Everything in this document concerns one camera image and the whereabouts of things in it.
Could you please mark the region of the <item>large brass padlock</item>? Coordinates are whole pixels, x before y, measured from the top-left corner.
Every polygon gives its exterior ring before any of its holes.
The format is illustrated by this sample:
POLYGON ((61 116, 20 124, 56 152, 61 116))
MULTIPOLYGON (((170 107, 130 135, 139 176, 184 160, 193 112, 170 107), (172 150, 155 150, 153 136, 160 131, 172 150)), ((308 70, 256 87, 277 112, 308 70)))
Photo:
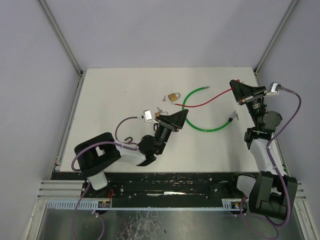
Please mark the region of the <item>large brass padlock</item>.
POLYGON ((181 97, 181 94, 178 92, 174 92, 170 93, 167 97, 171 102, 175 102, 181 97))

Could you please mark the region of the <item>red cable lock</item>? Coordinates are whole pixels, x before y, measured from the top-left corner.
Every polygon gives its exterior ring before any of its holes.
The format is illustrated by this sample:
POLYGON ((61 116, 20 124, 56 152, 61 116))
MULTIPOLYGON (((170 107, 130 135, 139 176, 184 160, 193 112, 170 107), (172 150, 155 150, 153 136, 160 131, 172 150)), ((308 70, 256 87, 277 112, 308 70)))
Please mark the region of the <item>red cable lock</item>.
POLYGON ((220 96, 222 96, 222 95, 224 95, 224 94, 226 94, 226 93, 228 93, 228 92, 230 92, 230 91, 232 91, 232 90, 235 89, 234 87, 231 86, 229 89, 227 89, 227 90, 219 93, 218 95, 214 96, 214 97, 211 98, 210 100, 208 100, 208 101, 206 101, 206 102, 204 102, 204 103, 201 103, 201 104, 197 104, 197 105, 187 105, 187 104, 186 104, 188 97, 190 97, 192 94, 194 94, 195 92, 198 92, 198 91, 202 91, 202 90, 204 90, 204 89, 208 89, 208 88, 209 88, 209 86, 205 86, 205 87, 200 87, 200 88, 197 88, 197 89, 193 90, 192 92, 190 92, 190 93, 186 96, 186 98, 184 99, 185 101, 184 101, 183 104, 181 104, 181 103, 174 103, 174 102, 171 103, 171 104, 172 104, 172 105, 175 105, 175 106, 179 106, 179 107, 184 107, 184 108, 198 108, 198 107, 202 107, 202 106, 205 106, 205 105, 209 104, 210 102, 214 101, 214 100, 217 99, 218 97, 220 97, 220 96))

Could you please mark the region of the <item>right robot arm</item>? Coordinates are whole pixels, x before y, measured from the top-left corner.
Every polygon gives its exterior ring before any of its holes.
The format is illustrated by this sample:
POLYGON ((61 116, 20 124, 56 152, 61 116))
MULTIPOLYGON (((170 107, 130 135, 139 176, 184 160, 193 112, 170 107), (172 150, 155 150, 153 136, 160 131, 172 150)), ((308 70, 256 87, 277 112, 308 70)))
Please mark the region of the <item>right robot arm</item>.
POLYGON ((265 86, 250 86, 238 80, 229 82, 236 102, 245 105, 254 123, 244 134, 244 141, 253 155, 258 176, 239 175, 237 189, 248 199, 251 213, 267 218, 282 220, 284 224, 291 216, 298 181, 288 176, 282 164, 277 164, 273 157, 272 143, 283 132, 277 130, 283 120, 280 113, 267 109, 266 97, 286 91, 294 91, 273 82, 269 88, 265 86))

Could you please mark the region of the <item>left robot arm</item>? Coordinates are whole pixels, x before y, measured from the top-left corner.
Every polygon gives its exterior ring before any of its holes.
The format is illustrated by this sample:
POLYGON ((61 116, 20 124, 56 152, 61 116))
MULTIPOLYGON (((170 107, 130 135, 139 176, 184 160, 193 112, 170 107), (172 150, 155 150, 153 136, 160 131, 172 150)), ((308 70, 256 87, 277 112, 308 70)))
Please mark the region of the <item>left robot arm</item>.
POLYGON ((144 110, 142 116, 127 117, 143 119, 146 123, 157 125, 154 135, 145 135, 139 143, 121 142, 116 130, 102 133, 74 148, 75 157, 70 167, 74 172, 89 181, 94 190, 101 190, 108 185, 105 169, 115 162, 129 163, 137 167, 146 167, 161 155, 168 143, 171 133, 181 130, 187 120, 189 111, 180 110, 171 115, 160 114, 153 117, 151 111, 144 110))

